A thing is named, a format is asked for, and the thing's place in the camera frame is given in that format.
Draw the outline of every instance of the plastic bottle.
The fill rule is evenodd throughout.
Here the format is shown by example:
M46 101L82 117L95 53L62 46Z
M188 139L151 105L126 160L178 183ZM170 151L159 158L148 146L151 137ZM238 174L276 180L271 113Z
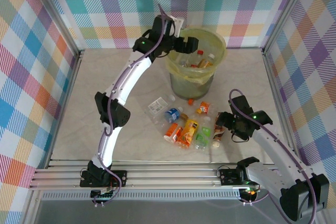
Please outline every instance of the plastic bottle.
M188 61L188 58L190 57L190 55L188 54L179 54L177 57L176 57L176 63L183 66L183 67L186 67L187 65L187 61Z
M185 123L184 129L180 137L177 138L176 143L183 148L188 148L193 140L194 135L198 129L198 122L195 117L189 118Z
M187 120L188 120L188 116L182 113L177 123L171 124L170 128L164 134L163 138L166 139L168 142L175 143L177 139L181 136L183 127Z
M198 114L205 113L209 116L214 116L217 114L217 108L216 105L213 103L205 102L205 101L195 101L194 99L188 100L189 105L195 105L197 107L196 112Z
M204 150L207 147L212 134L211 128L211 118L209 116L203 117L198 126L196 138L193 142L196 149Z
M182 107L178 107L177 109L176 108L171 108L170 110L167 110L164 113L164 118L166 119L167 122L173 123L177 119L180 118L180 115L181 115L182 112L183 112Z
M158 120L158 116L162 115L163 112L166 111L175 100L175 96L173 96L172 94L162 95L155 101L151 102L144 109L144 112L148 115L153 123L156 123Z
M186 63L187 67L197 68L203 58L203 53L202 50L198 50L196 54L191 54Z
M224 126L218 126L216 124L217 119L219 117L220 113L217 114L217 117L215 119L215 127L214 127L214 137L212 141L212 146L215 148L218 148L220 146L220 140L225 132L225 127Z
M207 68L214 64L215 56L213 54L209 54L207 57L203 58L199 64L197 65L198 68Z

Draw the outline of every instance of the plaid wall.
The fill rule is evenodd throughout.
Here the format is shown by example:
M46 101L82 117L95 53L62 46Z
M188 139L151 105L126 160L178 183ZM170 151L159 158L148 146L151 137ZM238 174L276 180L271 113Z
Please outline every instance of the plaid wall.
M301 157L336 208L336 0L299 0L270 53Z
M261 46L287 0L54 0L79 48L128 48L159 13L222 35L228 47Z
M40 0L0 0L0 223L17 223L75 62Z

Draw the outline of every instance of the clear plastic bottle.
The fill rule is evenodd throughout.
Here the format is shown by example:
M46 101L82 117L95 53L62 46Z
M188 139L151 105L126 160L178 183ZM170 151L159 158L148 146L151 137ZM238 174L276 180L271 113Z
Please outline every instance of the clear plastic bottle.
M187 61L188 61L188 58L189 58L190 55L188 54L182 54L180 53L177 57L176 57L176 63L183 66L183 67L186 67L187 65Z
M176 140L181 136L183 127L187 120L188 116L182 113L178 121L171 124L170 128L164 134L163 138L166 139L168 142L175 143Z
M153 123L157 123L159 121L160 115L163 114L175 101L175 96L170 95L162 95L157 98L155 101L151 102L145 109L145 114L151 119Z
M191 54L186 63L187 67L197 68L197 65L203 59L203 53L202 50L198 50L196 54Z
M213 103L209 103L206 101L195 101L194 99L189 99L189 105L194 105L197 107L196 112L198 114L205 113L209 116L217 115L217 107Z
M164 113L164 118L166 119L167 122L173 123L180 118L182 112L183 112L182 107L178 107L177 109L171 108Z
M204 150L207 147L212 134L211 128L211 118L209 116L203 117L198 126L196 138L193 141L196 149Z
M207 68L214 64L215 56L213 54L209 54L207 57L203 58L199 64L197 65L198 68Z
M215 147L215 148L218 148L220 146L220 140L222 139L222 136L225 132L225 127L224 126L218 126L216 124L219 115L220 115L220 113L217 114L217 117L215 119L214 137L213 137L213 141L212 141L212 146Z

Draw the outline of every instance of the trash bin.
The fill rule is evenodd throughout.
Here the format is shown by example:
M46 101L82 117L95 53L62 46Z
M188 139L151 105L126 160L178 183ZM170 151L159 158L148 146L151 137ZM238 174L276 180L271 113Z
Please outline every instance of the trash bin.
M176 59L180 53L176 51L171 51L166 57L173 92L182 99L199 99L209 91L216 68L226 56L226 43L222 36L205 28L184 29L180 36L196 37L199 39L198 49L204 51L205 56L215 56L213 66L202 69L179 65Z

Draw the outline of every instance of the gray marble floor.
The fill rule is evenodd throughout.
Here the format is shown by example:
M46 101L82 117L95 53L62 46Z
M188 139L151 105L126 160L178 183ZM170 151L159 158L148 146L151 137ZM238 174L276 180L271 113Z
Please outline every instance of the gray marble floor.
M102 130L95 93L103 92L115 80L130 52L130 49L86 50L58 132L53 159L91 159L95 154ZM230 111L229 91L238 88L255 111L268 113L281 134L262 60L259 49L229 49L217 69L209 93L202 100L216 103L219 111ZM172 93L164 62L163 59L156 60L132 90L125 105L131 111L131 118L119 134L114 160L237 162L255 156L264 163L271 162L253 139L247 143L234 143L229 132L225 132L219 148L209 147L204 151L181 149L165 141L143 112L143 108L160 95ZM188 106L181 99L177 99L176 105Z

